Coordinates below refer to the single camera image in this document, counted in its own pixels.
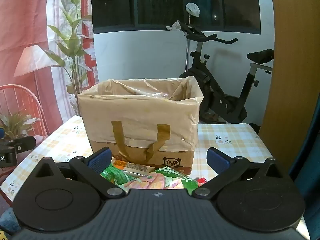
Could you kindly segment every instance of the metal screw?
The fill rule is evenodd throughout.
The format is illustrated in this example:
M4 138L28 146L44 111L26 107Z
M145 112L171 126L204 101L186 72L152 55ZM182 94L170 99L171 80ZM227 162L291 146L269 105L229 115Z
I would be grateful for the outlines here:
M198 196L207 196L210 194L210 190L206 187L197 188L195 194Z
M122 192L123 192L123 190L118 187L112 187L107 190L107 193L111 196L119 196L122 194Z

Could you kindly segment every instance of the bag handle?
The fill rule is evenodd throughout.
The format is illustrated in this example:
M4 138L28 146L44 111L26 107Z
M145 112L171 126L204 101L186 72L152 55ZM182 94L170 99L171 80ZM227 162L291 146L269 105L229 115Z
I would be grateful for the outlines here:
M124 142L124 133L121 121L111 121L113 127L113 134L115 136L116 143L119 148L119 154L124 157L128 162L136 164L146 164L164 144L165 141L170 139L170 125L169 124L157 124L157 141L152 143L145 151L146 158L141 161L133 161L127 151L127 146Z

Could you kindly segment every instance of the black clamp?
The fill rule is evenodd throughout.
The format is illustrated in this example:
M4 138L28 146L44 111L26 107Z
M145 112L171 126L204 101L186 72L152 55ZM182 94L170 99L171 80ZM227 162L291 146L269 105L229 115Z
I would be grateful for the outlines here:
M16 166L17 154L33 150L35 147L36 139L33 136L14 140L0 139L0 168Z

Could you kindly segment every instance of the lampshade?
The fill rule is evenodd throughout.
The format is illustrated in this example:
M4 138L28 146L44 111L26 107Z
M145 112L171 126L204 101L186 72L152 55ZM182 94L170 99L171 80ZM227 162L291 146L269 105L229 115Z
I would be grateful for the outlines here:
M58 65L59 64L57 62L48 57L48 55L39 47L39 45L33 45L26 47L23 50L13 76L18 77L38 69L54 67Z

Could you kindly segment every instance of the exercise bike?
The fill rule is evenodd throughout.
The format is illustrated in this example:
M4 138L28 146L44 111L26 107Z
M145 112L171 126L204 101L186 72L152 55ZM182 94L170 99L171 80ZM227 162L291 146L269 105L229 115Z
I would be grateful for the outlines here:
M248 98L250 89L252 85L257 87L259 84L259 81L255 80L256 71L258 68L261 68L265 70L266 73L271 74L272 68L262 64L273 60L274 50L266 49L259 52L249 53L247 55L247 58L253 61L253 63L250 64L251 68L247 74L247 78L244 82L240 96L234 97L223 92L218 82L207 69L206 63L210 56L205 54L203 62L200 58L202 45L204 42L218 41L224 44L233 44L237 42L238 39L234 38L231 41L225 41L218 39L217 34L205 36L198 28L193 27L192 25L186 25L183 22L179 23L181 30L187 34L186 38L188 40L197 42L196 51L190 53L190 56L193 57L192 66L188 69L186 59L186 69L180 78L194 76L201 88L204 99L200 105L200 121L208 124L225 123L218 120L217 116L220 116L226 122L241 123L247 117L247 111L244 107L244 104Z

